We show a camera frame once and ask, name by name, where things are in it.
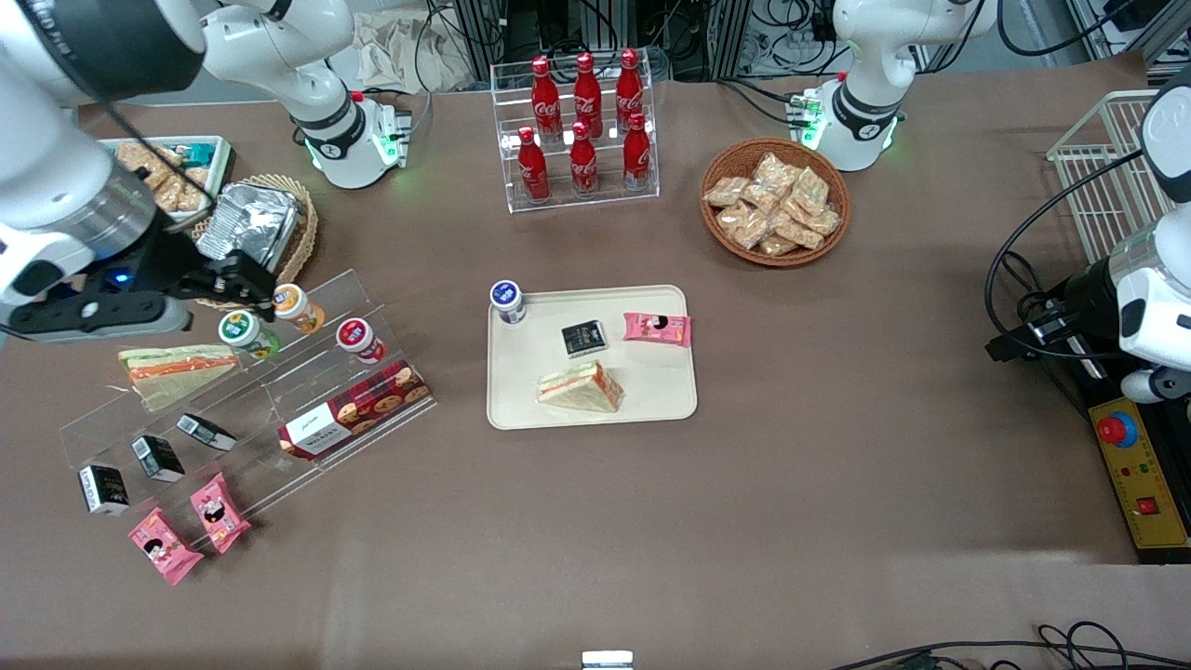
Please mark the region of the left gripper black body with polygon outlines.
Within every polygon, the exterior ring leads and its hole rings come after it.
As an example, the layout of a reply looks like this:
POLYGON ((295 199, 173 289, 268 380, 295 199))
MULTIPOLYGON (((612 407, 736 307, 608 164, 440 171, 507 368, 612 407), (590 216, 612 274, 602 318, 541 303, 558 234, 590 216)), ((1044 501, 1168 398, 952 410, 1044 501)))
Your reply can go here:
POLYGON ((1070 339, 1077 338, 1090 347, 1087 353, 1080 355, 1083 359, 1120 359, 1120 309, 1116 296, 1117 288, 1109 259, 1089 264, 1085 270, 1055 284, 1050 289, 1050 298, 1059 302, 1066 327, 1061 330, 1054 353, 1064 359, 1075 359, 1079 353, 1070 346, 1070 339))

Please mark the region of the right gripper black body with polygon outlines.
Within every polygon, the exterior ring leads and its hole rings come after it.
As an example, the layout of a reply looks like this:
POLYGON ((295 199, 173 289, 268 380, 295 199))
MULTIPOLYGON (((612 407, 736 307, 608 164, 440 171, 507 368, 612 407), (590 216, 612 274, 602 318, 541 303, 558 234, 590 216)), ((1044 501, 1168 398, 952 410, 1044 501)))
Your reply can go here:
POLYGON ((191 236, 150 226, 130 248, 96 259, 54 287, 54 298, 73 298, 98 286, 100 292, 170 294, 187 273, 200 270, 202 253, 191 236))

